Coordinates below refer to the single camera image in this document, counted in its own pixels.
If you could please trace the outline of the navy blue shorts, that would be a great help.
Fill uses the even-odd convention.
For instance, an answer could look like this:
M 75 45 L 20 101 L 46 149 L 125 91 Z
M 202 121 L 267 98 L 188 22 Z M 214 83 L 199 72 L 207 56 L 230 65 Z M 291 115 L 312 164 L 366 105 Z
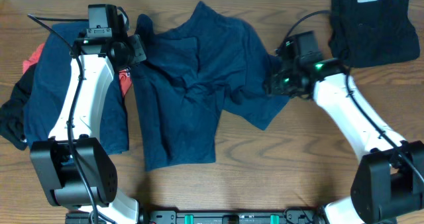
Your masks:
M 146 60 L 131 69 L 146 171 L 213 163 L 223 111 L 264 130 L 288 103 L 264 82 L 279 60 L 247 22 L 199 2 L 182 25 L 156 34 L 139 15 Z

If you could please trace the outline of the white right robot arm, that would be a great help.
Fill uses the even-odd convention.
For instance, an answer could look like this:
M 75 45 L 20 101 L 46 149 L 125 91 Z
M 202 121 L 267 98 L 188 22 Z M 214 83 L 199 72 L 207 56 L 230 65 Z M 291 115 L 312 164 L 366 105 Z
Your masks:
M 423 209 L 423 143 L 395 132 L 358 90 L 350 68 L 324 59 L 313 32 L 286 36 L 271 95 L 314 101 L 334 121 L 359 162 L 350 195 L 320 208 L 315 223 L 396 223 Z

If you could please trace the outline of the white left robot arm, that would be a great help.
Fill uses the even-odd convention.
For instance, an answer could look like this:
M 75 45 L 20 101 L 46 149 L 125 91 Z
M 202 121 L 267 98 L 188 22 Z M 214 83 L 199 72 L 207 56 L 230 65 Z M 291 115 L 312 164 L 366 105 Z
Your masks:
M 46 199 L 68 210 L 67 223 L 150 221 L 140 202 L 117 183 L 117 169 L 100 139 L 105 98 L 115 74 L 146 59 L 129 18 L 110 4 L 88 7 L 89 26 L 68 44 L 71 77 L 56 124 L 36 141 L 30 159 Z

